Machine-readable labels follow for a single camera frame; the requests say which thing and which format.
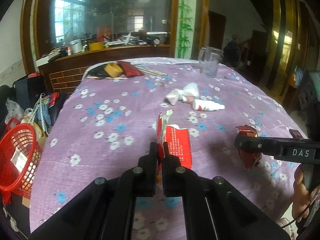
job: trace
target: bamboo wall decoration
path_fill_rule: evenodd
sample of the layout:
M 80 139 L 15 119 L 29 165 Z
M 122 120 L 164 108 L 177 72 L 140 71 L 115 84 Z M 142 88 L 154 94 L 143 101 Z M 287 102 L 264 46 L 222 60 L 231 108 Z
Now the bamboo wall decoration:
M 179 19 L 175 57 L 191 57 L 195 26 L 196 0 L 179 0 Z

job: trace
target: cable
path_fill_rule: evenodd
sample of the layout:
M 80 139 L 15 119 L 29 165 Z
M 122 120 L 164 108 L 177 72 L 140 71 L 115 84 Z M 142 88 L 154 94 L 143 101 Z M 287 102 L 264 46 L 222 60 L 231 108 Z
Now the cable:
M 289 226 L 289 225 L 291 225 L 292 223 L 294 223 L 294 222 L 295 222 L 299 217 L 301 217 L 301 216 L 304 214 L 304 212 L 306 212 L 307 209 L 310 208 L 311 206 L 312 206 L 312 204 L 309 204 L 309 205 L 304 209 L 304 211 L 302 211 L 302 212 L 297 216 L 297 218 L 295 218 L 294 220 L 292 220 L 290 223 L 282 226 L 281 228 L 286 228 L 287 226 Z

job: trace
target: chopsticks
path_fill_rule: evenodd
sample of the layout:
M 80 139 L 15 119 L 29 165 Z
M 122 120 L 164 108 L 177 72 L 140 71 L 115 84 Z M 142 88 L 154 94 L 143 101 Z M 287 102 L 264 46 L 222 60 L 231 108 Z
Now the chopsticks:
M 160 76 L 167 76 L 168 74 L 160 72 L 160 71 L 156 71 L 156 70 L 152 70 L 152 69 L 148 69 L 148 68 L 143 68 L 143 67 L 137 67 L 135 66 L 138 70 L 140 70 L 141 72 L 144 73 L 148 73 L 148 74 L 153 74 L 153 75 L 160 75 Z
M 129 79 L 129 78 L 121 78 L 121 77 L 117 77 L 117 78 L 100 78 L 100 77 L 94 77 L 94 76 L 88 76 L 87 78 L 94 78 L 94 79 Z

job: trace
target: floral tablecloth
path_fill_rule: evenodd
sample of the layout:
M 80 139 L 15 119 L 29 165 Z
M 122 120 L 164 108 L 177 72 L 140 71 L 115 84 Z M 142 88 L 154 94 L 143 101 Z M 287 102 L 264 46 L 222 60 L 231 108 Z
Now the floral tablecloth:
M 298 165 L 263 156 L 257 167 L 247 171 L 234 140 L 236 126 L 244 124 L 266 137 L 290 137 L 290 128 L 300 130 L 282 106 L 224 65 L 215 79 L 200 74 L 197 64 L 160 60 L 142 65 L 168 76 L 84 79 L 65 102 L 36 172 L 31 231 L 96 177 L 116 178 L 136 166 L 156 140 L 159 113 L 171 108 L 169 123 L 189 129 L 192 169 L 206 178 L 223 176 L 269 217 L 279 219 L 291 203 Z M 171 90 L 192 82 L 203 100 L 224 104 L 225 110 L 200 112 L 190 104 L 171 106 L 164 100 Z M 138 198 L 132 238 L 186 239 L 181 198 L 165 198 L 161 185 L 154 198 Z

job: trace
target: glass pitcher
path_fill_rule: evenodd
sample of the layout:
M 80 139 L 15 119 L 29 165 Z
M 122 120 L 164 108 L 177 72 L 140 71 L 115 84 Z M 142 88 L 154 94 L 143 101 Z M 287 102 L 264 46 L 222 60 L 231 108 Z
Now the glass pitcher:
M 200 71 L 207 77 L 215 78 L 218 72 L 221 49 L 202 47 L 199 52 Z

